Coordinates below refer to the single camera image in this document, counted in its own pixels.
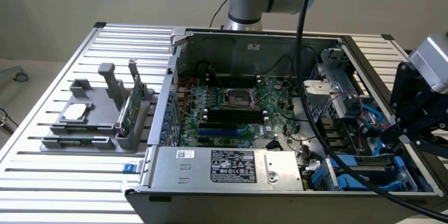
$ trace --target warning label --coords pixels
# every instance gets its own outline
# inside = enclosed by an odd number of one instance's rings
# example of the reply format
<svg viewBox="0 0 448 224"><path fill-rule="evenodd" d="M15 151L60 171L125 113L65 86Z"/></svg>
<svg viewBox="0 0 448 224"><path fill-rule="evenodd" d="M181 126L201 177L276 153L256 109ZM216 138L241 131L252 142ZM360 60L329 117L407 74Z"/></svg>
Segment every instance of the warning label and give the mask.
<svg viewBox="0 0 448 224"><path fill-rule="evenodd" d="M212 151L211 180L215 183L256 183L253 152Z"/></svg>

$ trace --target aluminum extrusion table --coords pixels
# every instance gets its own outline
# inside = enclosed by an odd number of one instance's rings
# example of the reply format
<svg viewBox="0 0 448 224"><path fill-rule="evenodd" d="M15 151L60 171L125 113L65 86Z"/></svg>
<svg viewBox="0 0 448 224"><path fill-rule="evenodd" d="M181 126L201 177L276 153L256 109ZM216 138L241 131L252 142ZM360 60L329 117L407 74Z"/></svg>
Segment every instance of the aluminum extrusion table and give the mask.
<svg viewBox="0 0 448 224"><path fill-rule="evenodd" d="M116 65L116 78L131 88L128 61L137 59L143 82L160 91L164 67L172 56L172 29L107 24L91 30L0 151L0 223L141 223L121 193L123 180L136 183L137 175L124 175L121 171L124 164L144 157L151 112L135 154L45 155L39 150L40 138L48 134L49 124L72 95L71 81L88 79L93 87L105 87L96 72L101 62ZM348 35L392 90L396 67L407 60L407 53L381 35Z"/></svg>

